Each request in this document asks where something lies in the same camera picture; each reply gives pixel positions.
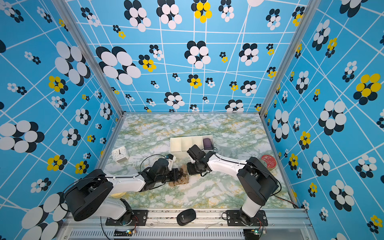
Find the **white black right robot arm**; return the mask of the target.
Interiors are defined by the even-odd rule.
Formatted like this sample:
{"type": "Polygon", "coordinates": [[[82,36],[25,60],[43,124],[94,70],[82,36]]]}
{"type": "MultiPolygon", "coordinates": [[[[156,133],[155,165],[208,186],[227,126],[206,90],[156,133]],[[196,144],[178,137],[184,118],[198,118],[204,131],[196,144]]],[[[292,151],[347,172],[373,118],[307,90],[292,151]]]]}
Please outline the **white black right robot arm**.
{"type": "Polygon", "coordinates": [[[203,177],[207,173],[220,172],[238,178],[247,194],[240,209],[244,221],[253,219],[279,187],[279,181],[255,157],[248,160],[231,159],[214,151],[204,152],[197,145],[189,148],[187,154],[192,159],[187,164],[189,175],[203,177]]]}

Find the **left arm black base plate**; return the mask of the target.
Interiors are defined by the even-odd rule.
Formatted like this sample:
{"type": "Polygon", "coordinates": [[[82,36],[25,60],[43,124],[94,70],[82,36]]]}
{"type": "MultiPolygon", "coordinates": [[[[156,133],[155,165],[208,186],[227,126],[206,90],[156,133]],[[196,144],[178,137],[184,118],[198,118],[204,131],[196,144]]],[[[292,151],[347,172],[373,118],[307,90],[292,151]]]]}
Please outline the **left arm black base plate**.
{"type": "Polygon", "coordinates": [[[106,226],[145,226],[148,219],[148,210],[132,210],[124,214],[120,219],[107,218],[106,226]]]}

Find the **beige argyle sock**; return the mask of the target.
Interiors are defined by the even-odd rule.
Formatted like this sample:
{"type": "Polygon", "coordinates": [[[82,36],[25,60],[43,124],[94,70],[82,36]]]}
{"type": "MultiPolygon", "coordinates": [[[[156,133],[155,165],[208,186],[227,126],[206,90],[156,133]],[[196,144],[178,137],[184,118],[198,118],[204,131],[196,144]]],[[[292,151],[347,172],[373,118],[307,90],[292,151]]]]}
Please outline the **beige argyle sock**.
{"type": "Polygon", "coordinates": [[[177,173],[177,180],[169,182],[170,187],[176,187],[179,185],[185,185],[189,183],[189,175],[187,173],[177,173]]]}

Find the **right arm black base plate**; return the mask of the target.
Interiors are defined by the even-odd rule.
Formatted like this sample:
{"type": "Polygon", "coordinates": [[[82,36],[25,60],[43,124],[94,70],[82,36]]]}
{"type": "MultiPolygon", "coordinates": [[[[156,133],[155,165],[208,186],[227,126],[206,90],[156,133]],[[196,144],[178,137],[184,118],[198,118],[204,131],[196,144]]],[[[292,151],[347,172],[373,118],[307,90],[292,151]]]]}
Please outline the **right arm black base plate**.
{"type": "Polygon", "coordinates": [[[266,227],[269,225],[263,210],[259,210],[254,217],[249,217],[240,210],[227,210],[225,213],[229,227],[266,227]]]}

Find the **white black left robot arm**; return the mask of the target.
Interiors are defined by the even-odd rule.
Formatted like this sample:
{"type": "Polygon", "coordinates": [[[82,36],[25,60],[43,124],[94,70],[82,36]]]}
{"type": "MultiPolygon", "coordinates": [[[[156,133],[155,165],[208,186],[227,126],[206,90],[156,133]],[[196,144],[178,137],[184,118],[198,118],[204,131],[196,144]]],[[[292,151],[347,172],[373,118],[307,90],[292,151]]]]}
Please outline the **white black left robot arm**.
{"type": "Polygon", "coordinates": [[[156,184],[176,183],[185,171],[172,168],[175,159],[169,154],[132,176],[113,176],[96,169],[64,190],[62,199],[75,221],[101,217],[126,226],[135,219],[133,210],[126,200],[114,199],[112,195],[145,192],[154,190],[156,184]]]}

